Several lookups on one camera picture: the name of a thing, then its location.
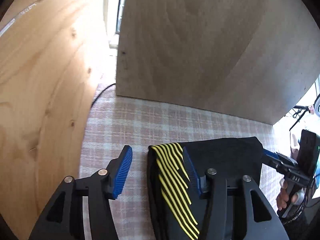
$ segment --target yellow line pattern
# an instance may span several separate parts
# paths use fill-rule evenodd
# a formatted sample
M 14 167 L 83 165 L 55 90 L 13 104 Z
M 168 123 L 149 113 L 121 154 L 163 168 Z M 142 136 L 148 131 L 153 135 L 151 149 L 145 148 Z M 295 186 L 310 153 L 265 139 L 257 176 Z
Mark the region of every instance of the yellow line pattern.
M 189 208 L 191 200 L 185 190 L 185 188 L 188 188 L 188 185 L 178 173 L 179 168 L 181 168 L 182 173 L 185 175 L 186 179 L 189 180 L 187 172 L 182 165 L 183 149 L 181 145 L 179 143 L 168 143 L 154 145 L 151 148 L 157 154 L 156 162 L 160 170 L 159 180 L 162 185 L 161 193 L 163 198 L 167 202 L 182 230 L 191 240 L 198 239 L 200 234 L 199 230 L 196 228 L 198 223 Z

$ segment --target yellow stripe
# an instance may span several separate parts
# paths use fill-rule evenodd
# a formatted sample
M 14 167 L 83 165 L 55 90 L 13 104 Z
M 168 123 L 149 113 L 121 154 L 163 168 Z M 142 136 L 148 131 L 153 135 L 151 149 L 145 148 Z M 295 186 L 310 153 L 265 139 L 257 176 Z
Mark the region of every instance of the yellow stripe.
M 179 143 L 176 143 L 178 145 L 178 147 L 180 148 L 180 151 L 183 152 L 183 149 L 181 147 L 181 145 Z
M 169 151 L 169 147 L 168 147 L 166 144 L 160 144 L 160 146 L 161 146 L 164 150 L 166 150 L 166 148 L 168 148 L 168 155 L 170 156 L 170 159 L 171 159 L 172 163 L 174 164 L 175 168 L 178 170 L 179 167 L 178 167 L 176 161 L 174 160 L 174 158 L 172 157 L 172 154 L 171 154 L 171 152 Z
M 171 143 L 168 143 L 168 145 L 170 146 L 172 152 L 175 153 L 175 151 L 174 151 Z M 183 172 L 184 175 L 187 177 L 187 179 L 190 181 L 190 179 L 189 179 L 189 177 L 188 177 L 188 174 L 186 173 L 186 170 L 184 169 L 184 167 L 183 167 L 183 165 L 182 165 L 182 163 L 181 163 L 181 161 L 180 161 L 180 159 L 179 159 L 179 157 L 178 157 L 177 155 L 176 155 L 176 158 L 177 158 L 177 161 L 178 161 L 178 163 L 179 163 L 179 166 L 180 166 L 182 172 Z
M 165 201 L 167 202 L 169 208 L 171 209 L 173 215 L 175 216 L 176 220 L 178 221 L 179 225 L 181 226 L 182 230 L 190 237 L 191 240 L 194 240 L 193 237 L 189 234 L 189 232 L 184 228 L 184 226 L 182 225 L 180 219 L 178 218 L 176 212 L 174 211 L 173 209 L 173 206 L 171 205 L 167 195 L 164 193 L 164 191 L 161 189 L 161 193 L 162 193 L 162 196 L 163 198 L 165 199 Z
M 177 146 L 174 143 L 169 143 L 169 144 L 174 146 L 174 148 L 176 149 L 177 154 L 179 154 L 180 158 L 183 160 L 182 153 L 178 150 Z
M 190 230 L 190 232 L 191 232 L 196 238 L 198 238 L 198 236 L 191 230 L 191 228 L 189 227 L 189 225 L 188 225 L 187 222 L 185 221 L 183 215 L 181 214 L 181 212 L 180 212 L 180 210 L 179 210 L 179 208 L 178 208 L 178 206 L 177 206 L 177 203 L 175 202 L 174 198 L 172 197 L 172 195 L 171 195 L 171 193 L 170 193 L 170 191 L 169 191 L 166 183 L 164 182 L 164 180 L 163 180 L 163 178 L 162 178 L 162 176 L 161 176 L 160 174 L 159 174 L 159 179 L 160 179 L 160 181 L 161 181 L 162 186 L 163 186 L 164 189 L 167 191 L 167 193 L 168 193 L 168 195 L 169 195 L 169 197 L 170 197 L 170 199 L 171 199 L 174 207 L 175 207 L 176 210 L 178 211 L 178 214 L 180 215 L 182 221 L 184 222 L 184 224 L 186 225 L 186 227 Z M 184 215 L 186 216 L 189 224 L 194 228 L 194 230 L 195 230 L 195 231 L 198 233 L 198 235 L 199 235 L 199 233 L 200 233 L 199 230 L 198 230 L 198 229 L 195 227 L 195 225 L 190 221 L 190 219 L 189 219 L 186 211 L 184 210 L 184 208 L 183 208 L 183 206 L 181 205 L 180 202 L 179 202 L 179 206 L 180 206 L 181 210 L 183 211 Z
M 178 187 L 178 185 L 177 185 L 177 183 L 176 183 L 176 181 L 177 181 L 178 183 L 179 183 L 180 181 L 178 180 L 177 176 L 173 173 L 171 167 L 168 165 L 167 159 L 165 158 L 165 156 L 163 156 L 163 158 L 162 158 L 162 155 L 159 153 L 159 151 L 158 151 L 158 149 L 157 149 L 156 147 L 152 146 L 152 149 L 154 149 L 154 150 L 156 151 L 157 155 L 159 156 L 159 158 L 160 158 L 160 160 L 161 160 L 161 162 L 162 162 L 162 164 L 163 164 L 163 167 L 164 167 L 165 170 L 167 171 L 170 179 L 172 180 L 174 186 L 175 186 L 176 189 L 177 189 L 177 192 L 179 193 L 180 197 L 182 198 L 182 201 L 185 202 L 185 200 L 184 200 L 184 198 L 183 198 L 183 196 L 182 196 L 182 194 L 181 194 L 181 191 L 180 191 L 180 189 L 179 189 L 179 187 Z M 190 200 L 190 198 L 189 198 L 186 190 L 184 189 L 184 187 L 183 187 L 182 185 L 181 185 L 181 189 L 182 189 L 184 195 L 186 196 L 186 199 L 188 200 L 189 205 L 191 205 L 191 200 Z
M 184 182 L 183 178 L 181 178 L 180 174 L 177 172 L 177 170 L 176 170 L 176 169 L 174 168 L 174 166 L 172 165 L 172 163 L 171 163 L 171 161 L 170 161 L 170 159 L 169 159 L 167 150 L 165 149 L 165 147 L 164 147 L 163 145 L 160 145 L 161 147 L 163 147 L 163 150 L 164 150 L 164 152 L 163 152 L 162 149 L 161 149 L 158 145 L 155 145 L 155 146 L 160 150 L 161 154 L 164 155 L 164 153 L 165 153 L 166 158 L 164 157 L 164 161 L 166 161 L 166 159 L 168 160 L 168 163 L 171 165 L 172 170 L 175 172 L 175 174 L 177 175 L 177 177 L 180 179 L 180 180 L 177 179 L 179 185 L 182 187 L 182 185 L 181 185 L 181 183 L 180 183 L 180 181 L 181 181 L 181 182 L 183 183 L 183 185 L 184 185 L 186 188 L 188 188 L 188 185 Z
M 176 192 L 173 190 L 173 187 L 172 187 L 172 185 L 171 185 L 171 183 L 170 183 L 170 181 L 169 181 L 169 179 L 168 179 L 167 175 L 166 175 L 166 174 L 165 174 L 165 172 L 164 172 L 164 168 L 162 167 L 162 165 L 161 165 L 161 163 L 160 163 L 159 159 L 157 158 L 157 160 L 156 160 L 156 161 L 157 161 L 157 164 L 158 164 L 158 166 L 159 166 L 159 168 L 160 168 L 160 170 L 161 170 L 161 172 L 162 172 L 162 174 L 163 174 L 163 176 L 164 176 L 165 180 L 167 181 L 167 183 L 168 183 L 168 185 L 169 185 L 170 189 L 172 190 L 172 192 L 173 192 L 174 196 L 176 197 L 176 199 L 177 199 L 177 201 L 178 201 L 179 205 L 180 205 L 180 206 L 182 206 L 182 205 L 181 205 L 181 202 L 180 202 L 180 200 L 179 200 L 179 198 L 178 198 L 178 196 L 177 196 L 177 194 L 176 194 Z M 187 205 L 186 201 L 185 201 L 185 200 L 184 200 L 184 198 L 182 197 L 181 192 L 180 192 L 180 191 L 178 191 L 178 193 L 179 193 L 179 195 L 180 195 L 180 197 L 181 197 L 181 199 L 182 199 L 182 201 L 183 201 L 183 204 L 184 204 L 184 206 L 186 207 L 186 210 L 188 211 L 188 213 L 189 213 L 189 215 L 190 215 L 191 219 L 192 219 L 192 220 L 193 220 L 193 222 L 197 225 L 197 224 L 198 224 L 198 222 L 197 222 L 197 221 L 195 220 L 195 218 L 193 217 L 193 215 L 192 215 L 192 213 L 191 213 L 191 211 L 190 211 L 190 209 L 189 209 L 189 206 Z

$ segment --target folded black garment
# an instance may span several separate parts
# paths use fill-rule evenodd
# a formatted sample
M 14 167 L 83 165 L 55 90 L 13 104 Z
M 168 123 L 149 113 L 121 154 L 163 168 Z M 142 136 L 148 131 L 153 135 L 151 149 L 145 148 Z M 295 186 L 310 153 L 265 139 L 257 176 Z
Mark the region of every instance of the folded black garment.
M 214 168 L 227 178 L 228 187 L 236 186 L 243 175 L 260 183 L 263 147 L 256 137 L 149 146 L 148 196 L 157 240 L 196 240 L 202 227 L 207 200 L 190 187 L 184 147 L 200 176 Z

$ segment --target wood grain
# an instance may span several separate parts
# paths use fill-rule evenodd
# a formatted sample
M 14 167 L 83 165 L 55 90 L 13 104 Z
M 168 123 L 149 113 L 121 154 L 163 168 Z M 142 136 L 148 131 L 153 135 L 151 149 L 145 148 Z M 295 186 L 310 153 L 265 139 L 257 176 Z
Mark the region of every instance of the wood grain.
M 95 3 L 38 0 L 0 37 L 0 213 L 19 239 L 61 180 L 78 176 L 108 55 Z
M 301 0 L 126 0 L 117 95 L 274 124 L 319 73 Z

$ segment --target plaid fabric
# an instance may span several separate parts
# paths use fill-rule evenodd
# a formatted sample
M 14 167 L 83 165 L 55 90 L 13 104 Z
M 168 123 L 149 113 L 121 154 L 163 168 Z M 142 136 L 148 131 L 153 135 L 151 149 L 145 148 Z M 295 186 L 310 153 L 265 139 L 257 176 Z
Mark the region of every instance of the plaid fabric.
M 114 71 L 101 79 L 96 96 L 114 82 Z M 146 178 L 148 146 L 251 136 L 256 136 L 265 149 L 278 149 L 271 125 L 185 106 L 117 97 L 115 87 L 111 87 L 90 111 L 82 145 L 80 177 L 105 168 L 111 159 L 118 157 L 124 145 L 130 145 L 133 160 L 123 193 L 117 200 L 110 201 L 113 220 L 120 240 L 154 239 Z M 275 170 L 262 166 L 260 188 L 275 210 L 281 177 Z M 91 239 L 86 201 L 84 223 L 86 239 Z

